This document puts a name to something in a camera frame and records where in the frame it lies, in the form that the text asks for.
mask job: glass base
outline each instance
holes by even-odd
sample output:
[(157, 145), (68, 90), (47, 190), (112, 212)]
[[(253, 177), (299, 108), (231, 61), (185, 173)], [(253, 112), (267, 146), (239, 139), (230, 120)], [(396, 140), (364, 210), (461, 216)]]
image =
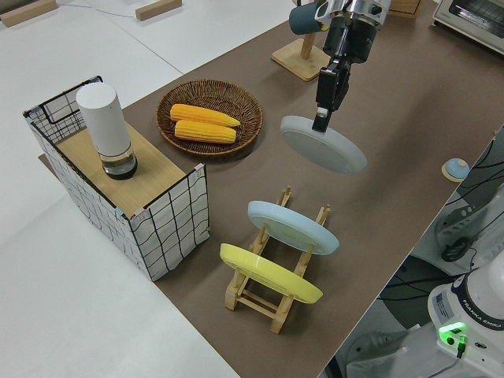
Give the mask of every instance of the glass base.
[(103, 170), (105, 171), (105, 173), (107, 174), (107, 176), (110, 177), (111, 179), (114, 179), (114, 180), (127, 180), (127, 179), (131, 179), (133, 177), (133, 175), (135, 174), (136, 169), (138, 167), (139, 167), (139, 162), (135, 159), (135, 165), (133, 165), (133, 168), (131, 168), (128, 172), (114, 174), (114, 173), (111, 173), (111, 172), (107, 172), (107, 170), (105, 169), (105, 167), (103, 167)]
[(115, 180), (126, 180), (135, 174), (139, 166), (131, 146), (121, 155), (114, 157), (100, 155), (105, 173)]

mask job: blue plate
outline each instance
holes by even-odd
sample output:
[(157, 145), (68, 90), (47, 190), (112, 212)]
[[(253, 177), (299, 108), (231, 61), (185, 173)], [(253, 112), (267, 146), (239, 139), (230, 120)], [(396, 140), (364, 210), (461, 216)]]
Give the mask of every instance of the blue plate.
[(280, 205), (252, 201), (248, 216), (259, 229), (266, 226), (266, 233), (288, 246), (306, 252), (312, 246), (314, 254), (332, 254), (338, 247), (338, 239), (315, 220)]

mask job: green light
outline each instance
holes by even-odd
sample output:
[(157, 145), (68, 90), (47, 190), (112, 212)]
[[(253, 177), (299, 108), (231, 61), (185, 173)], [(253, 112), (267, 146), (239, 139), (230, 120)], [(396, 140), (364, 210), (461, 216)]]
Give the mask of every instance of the green light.
[[(444, 325), (439, 328), (439, 337), (444, 343), (448, 343), (447, 340), (449, 337), (457, 335), (462, 330), (464, 330), (465, 327), (466, 327), (465, 323), (462, 323), (461, 321), (458, 321), (453, 324)], [(465, 343), (465, 335), (460, 336), (460, 343)]]

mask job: plate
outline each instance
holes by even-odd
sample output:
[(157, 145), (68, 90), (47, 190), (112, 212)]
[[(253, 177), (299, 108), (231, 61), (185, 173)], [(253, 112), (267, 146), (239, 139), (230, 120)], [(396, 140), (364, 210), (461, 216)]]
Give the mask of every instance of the plate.
[(248, 250), (223, 243), (220, 258), (252, 280), (283, 295), (292, 295), (296, 301), (315, 303), (322, 296), (322, 291), (304, 278)]
[(332, 254), (339, 247), (339, 240), (324, 226), (294, 210), (275, 203), (252, 201), (248, 216), (259, 229), (297, 250), (306, 252), (315, 246), (313, 254)]
[(312, 163), (343, 175), (356, 175), (368, 164), (362, 151), (332, 128), (312, 130), (313, 120), (285, 116), (280, 130), (285, 142)]

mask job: white cylindrical speaker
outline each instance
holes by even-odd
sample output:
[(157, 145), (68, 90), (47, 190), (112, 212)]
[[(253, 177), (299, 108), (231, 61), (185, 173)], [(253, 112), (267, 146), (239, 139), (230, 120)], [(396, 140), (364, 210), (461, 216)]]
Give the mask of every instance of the white cylindrical speaker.
[(107, 175), (127, 179), (138, 166), (116, 90), (90, 83), (77, 91), (77, 105)]

